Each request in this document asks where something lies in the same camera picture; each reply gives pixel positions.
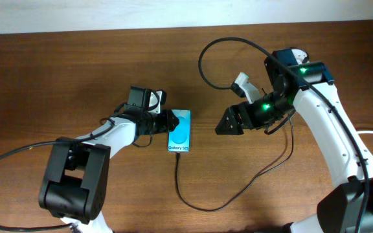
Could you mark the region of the blue-screen Galaxy smartphone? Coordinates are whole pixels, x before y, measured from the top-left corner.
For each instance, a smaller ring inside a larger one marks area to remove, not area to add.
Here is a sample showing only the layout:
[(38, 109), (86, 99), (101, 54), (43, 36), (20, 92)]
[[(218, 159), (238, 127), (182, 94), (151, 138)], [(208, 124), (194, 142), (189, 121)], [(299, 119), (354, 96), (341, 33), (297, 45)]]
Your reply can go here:
[(179, 124), (168, 135), (169, 152), (189, 152), (191, 133), (191, 112), (186, 109), (173, 109), (173, 114), (179, 120)]

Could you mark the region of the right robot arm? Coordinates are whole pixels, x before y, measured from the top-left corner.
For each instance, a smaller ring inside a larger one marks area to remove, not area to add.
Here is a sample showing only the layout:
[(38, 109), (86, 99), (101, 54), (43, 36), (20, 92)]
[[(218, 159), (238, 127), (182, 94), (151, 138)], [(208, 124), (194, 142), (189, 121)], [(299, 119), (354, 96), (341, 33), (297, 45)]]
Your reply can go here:
[(318, 203), (314, 215), (280, 231), (373, 232), (373, 155), (346, 114), (329, 70), (295, 48), (274, 51), (264, 65), (273, 91), (260, 94), (240, 74), (232, 89), (244, 102), (225, 110), (216, 133), (271, 133), (272, 124), (299, 114), (325, 158), (333, 190)]

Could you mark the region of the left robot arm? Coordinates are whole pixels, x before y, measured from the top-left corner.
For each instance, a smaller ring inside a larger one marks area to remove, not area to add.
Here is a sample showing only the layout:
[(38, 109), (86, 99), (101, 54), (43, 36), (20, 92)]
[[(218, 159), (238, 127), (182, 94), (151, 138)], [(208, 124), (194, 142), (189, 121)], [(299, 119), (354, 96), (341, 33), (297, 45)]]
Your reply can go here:
[(111, 232), (101, 213), (109, 161), (141, 135), (173, 131), (174, 111), (114, 113), (93, 132), (52, 147), (38, 197), (39, 206), (71, 226), (73, 232)]

